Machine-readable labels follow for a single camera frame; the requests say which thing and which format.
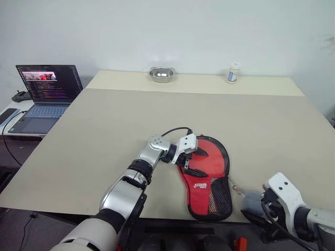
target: plastic bottle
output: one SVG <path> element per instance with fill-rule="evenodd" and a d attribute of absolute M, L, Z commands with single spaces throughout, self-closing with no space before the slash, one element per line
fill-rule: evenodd
<path fill-rule="evenodd" d="M 226 79 L 226 81 L 229 84 L 233 84 L 237 81 L 237 78 L 240 73 L 240 68 L 241 68 L 241 64 L 237 62 L 234 62 L 230 65 L 230 68 L 228 69 L 228 72 L 227 72 L 227 79 Z"/>

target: white wall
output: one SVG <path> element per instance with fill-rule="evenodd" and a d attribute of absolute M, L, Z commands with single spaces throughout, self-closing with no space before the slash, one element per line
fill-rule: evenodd
<path fill-rule="evenodd" d="M 23 85 L 15 64 L 291 76 L 329 119 L 334 0 L 0 0 L 0 109 Z"/>

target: touchpad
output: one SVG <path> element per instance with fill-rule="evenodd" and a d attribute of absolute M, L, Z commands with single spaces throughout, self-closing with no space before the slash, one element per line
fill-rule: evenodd
<path fill-rule="evenodd" d="M 34 118 L 22 129 L 22 133 L 42 133 L 47 134 L 56 123 L 57 119 L 37 119 Z"/>

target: metal bowl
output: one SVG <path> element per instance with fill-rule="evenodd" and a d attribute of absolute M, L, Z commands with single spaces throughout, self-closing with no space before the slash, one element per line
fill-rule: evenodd
<path fill-rule="evenodd" d="M 174 72 L 171 68 L 153 67 L 150 69 L 149 75 L 158 83 L 167 83 L 172 79 Z"/>

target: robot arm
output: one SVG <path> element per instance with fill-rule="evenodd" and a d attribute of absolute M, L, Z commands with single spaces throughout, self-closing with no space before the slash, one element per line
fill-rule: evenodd
<path fill-rule="evenodd" d="M 286 237 L 294 241 L 295 238 L 310 242 L 316 239 L 319 250 L 323 250 L 323 246 L 328 250 L 335 250 L 334 211 L 308 208 L 299 190 L 282 173 L 275 174 L 263 188 L 263 210 L 273 225 L 278 224 L 278 229 L 282 227 L 284 231 L 287 230 Z"/>
<path fill-rule="evenodd" d="M 197 150 L 192 133 L 174 145 L 159 135 L 149 138 L 147 146 L 132 161 L 121 177 L 110 186 L 100 202 L 99 212 L 81 222 L 52 251 L 111 251 L 127 221 L 136 219 L 147 196 L 144 191 L 159 160 L 177 162 L 182 154 Z"/>

